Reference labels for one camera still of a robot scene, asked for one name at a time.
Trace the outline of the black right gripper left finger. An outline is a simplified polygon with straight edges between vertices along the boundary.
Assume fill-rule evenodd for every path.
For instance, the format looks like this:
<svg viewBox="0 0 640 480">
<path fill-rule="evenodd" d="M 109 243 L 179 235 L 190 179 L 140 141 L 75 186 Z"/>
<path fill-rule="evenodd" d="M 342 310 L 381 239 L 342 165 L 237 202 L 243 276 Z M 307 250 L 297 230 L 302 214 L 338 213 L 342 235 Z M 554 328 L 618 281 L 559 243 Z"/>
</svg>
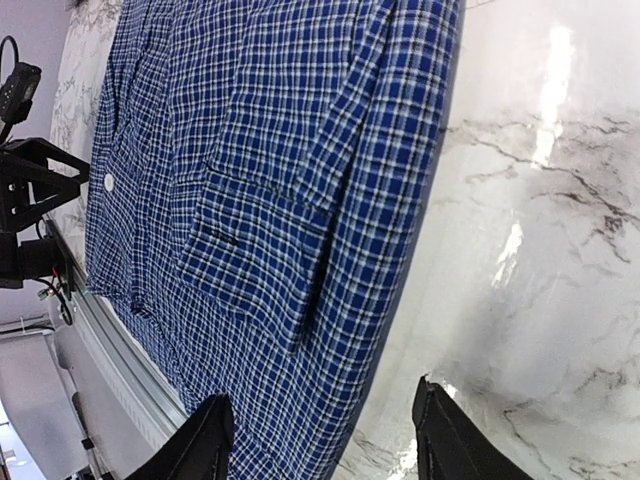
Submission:
<svg viewBox="0 0 640 480">
<path fill-rule="evenodd" d="M 226 479 L 234 443 L 227 395 L 211 395 L 176 433 L 127 480 Z"/>
</svg>

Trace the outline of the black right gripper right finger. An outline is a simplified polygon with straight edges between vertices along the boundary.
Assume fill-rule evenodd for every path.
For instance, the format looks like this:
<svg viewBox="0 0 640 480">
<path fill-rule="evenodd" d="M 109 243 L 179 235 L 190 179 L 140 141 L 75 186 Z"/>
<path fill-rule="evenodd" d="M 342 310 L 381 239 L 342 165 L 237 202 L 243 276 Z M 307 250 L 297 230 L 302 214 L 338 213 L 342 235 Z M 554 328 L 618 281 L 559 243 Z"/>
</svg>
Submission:
<svg viewBox="0 0 640 480">
<path fill-rule="evenodd" d="M 412 420 L 420 480 L 531 480 L 438 383 L 419 380 Z"/>
</svg>

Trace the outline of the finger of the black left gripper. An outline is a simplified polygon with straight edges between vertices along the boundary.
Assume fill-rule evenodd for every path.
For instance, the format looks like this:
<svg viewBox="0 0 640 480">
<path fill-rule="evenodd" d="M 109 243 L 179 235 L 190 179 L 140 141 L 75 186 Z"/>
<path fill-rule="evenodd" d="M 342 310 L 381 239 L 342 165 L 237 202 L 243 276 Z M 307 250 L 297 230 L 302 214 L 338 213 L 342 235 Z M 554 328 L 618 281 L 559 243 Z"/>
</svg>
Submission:
<svg viewBox="0 0 640 480">
<path fill-rule="evenodd" d="M 77 198 L 90 165 L 43 138 L 1 146 L 1 231 L 18 233 Z"/>
</svg>

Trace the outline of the blue checked long sleeve shirt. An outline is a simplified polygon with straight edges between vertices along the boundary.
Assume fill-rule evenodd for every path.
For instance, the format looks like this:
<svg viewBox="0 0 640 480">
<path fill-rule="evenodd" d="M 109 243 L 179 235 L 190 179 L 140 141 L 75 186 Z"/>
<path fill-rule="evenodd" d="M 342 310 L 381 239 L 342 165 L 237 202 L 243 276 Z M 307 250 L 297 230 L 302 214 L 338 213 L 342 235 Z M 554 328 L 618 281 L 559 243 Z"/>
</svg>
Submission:
<svg viewBox="0 0 640 480">
<path fill-rule="evenodd" d="M 86 213 L 89 290 L 232 479 L 325 479 L 366 397 L 446 121 L 460 1 L 126 1 Z"/>
</svg>

